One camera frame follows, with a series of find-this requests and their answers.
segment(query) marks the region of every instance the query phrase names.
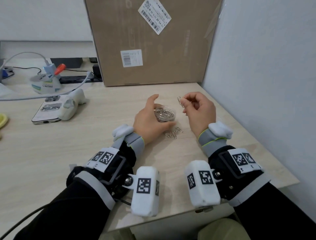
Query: metal bolt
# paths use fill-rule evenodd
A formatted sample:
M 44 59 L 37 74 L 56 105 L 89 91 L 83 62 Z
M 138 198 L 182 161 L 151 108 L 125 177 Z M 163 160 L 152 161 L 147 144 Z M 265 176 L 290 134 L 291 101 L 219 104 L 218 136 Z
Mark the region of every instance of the metal bolt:
M 124 181 L 125 186 L 130 186 L 133 184 L 133 178 L 131 176 L 127 176 L 127 178 Z

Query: desk surface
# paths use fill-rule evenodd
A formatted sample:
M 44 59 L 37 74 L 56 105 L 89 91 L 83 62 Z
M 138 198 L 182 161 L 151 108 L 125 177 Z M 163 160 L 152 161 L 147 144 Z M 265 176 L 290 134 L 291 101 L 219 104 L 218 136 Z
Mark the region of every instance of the desk surface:
M 215 103 L 217 119 L 234 130 L 228 144 L 246 148 L 271 175 L 273 185 L 284 187 L 299 182 L 197 83 L 120 87 L 93 83 L 85 84 L 84 89 L 89 102 L 80 106 L 76 115 L 65 122 L 32 124 L 31 119 L 43 99 L 0 102 L 1 112 L 10 118 L 1 129 L 3 137 L 0 140 L 1 232 L 58 195 L 65 188 L 69 164 L 84 164 L 99 149 L 110 146 L 112 130 L 124 123 L 132 125 L 147 97 L 155 93 L 160 94 L 157 103 L 176 110 L 177 126 L 184 131 L 177 135 L 177 139 L 162 135 L 146 146 L 134 167 L 136 171 L 140 166 L 154 166 L 160 171 L 159 214 L 151 218 L 134 216 L 129 206 L 118 203 L 110 214 L 105 231 L 193 210 L 184 168 L 192 160 L 207 158 L 177 100 L 177 96 L 187 92 L 201 91 Z M 130 201 L 131 196 L 132 192 L 129 192 L 126 199 Z

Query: pile of paper clips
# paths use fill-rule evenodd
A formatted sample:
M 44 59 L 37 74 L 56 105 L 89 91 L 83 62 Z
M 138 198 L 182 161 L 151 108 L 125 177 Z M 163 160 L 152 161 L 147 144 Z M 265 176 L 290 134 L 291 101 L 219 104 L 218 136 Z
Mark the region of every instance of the pile of paper clips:
M 176 127 L 175 131 L 172 132 L 165 132 L 165 135 L 167 136 L 167 138 L 174 138 L 177 139 L 177 133 L 178 132 L 183 132 L 179 127 Z

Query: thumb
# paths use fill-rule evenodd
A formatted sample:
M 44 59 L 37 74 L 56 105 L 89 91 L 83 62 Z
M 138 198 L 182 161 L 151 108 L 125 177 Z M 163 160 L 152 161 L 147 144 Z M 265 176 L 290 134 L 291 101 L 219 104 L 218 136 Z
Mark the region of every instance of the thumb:
M 185 98 L 180 98 L 181 104 L 184 106 L 186 113 L 190 114 L 193 111 L 196 111 L 195 108 L 193 107 L 193 104 Z
M 161 125 L 163 126 L 163 130 L 167 131 L 169 129 L 171 129 L 173 126 L 175 126 L 177 124 L 177 122 L 165 122 L 165 123 L 161 123 Z

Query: black sleeve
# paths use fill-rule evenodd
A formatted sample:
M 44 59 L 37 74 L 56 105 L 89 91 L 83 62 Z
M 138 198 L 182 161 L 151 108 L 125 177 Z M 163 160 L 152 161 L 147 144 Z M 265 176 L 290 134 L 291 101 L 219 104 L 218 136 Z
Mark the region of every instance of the black sleeve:
M 252 240 L 277 236 L 309 239 L 316 229 L 316 224 L 270 183 L 234 209 Z
M 134 166 L 135 154 L 126 143 L 122 144 L 119 154 L 126 157 L 130 166 Z M 99 195 L 81 182 L 73 181 L 52 202 L 62 199 L 70 200 L 60 201 L 43 209 L 17 233 L 14 240 L 98 240 L 110 214 Z
M 216 184 L 219 194 L 227 200 L 234 198 L 263 174 L 261 170 L 240 173 L 229 149 L 234 147 L 222 147 L 209 157 L 211 169 L 221 175 L 222 180 Z M 234 209 L 252 240 L 296 239 L 294 236 L 309 239 L 316 229 L 316 224 L 269 182 Z

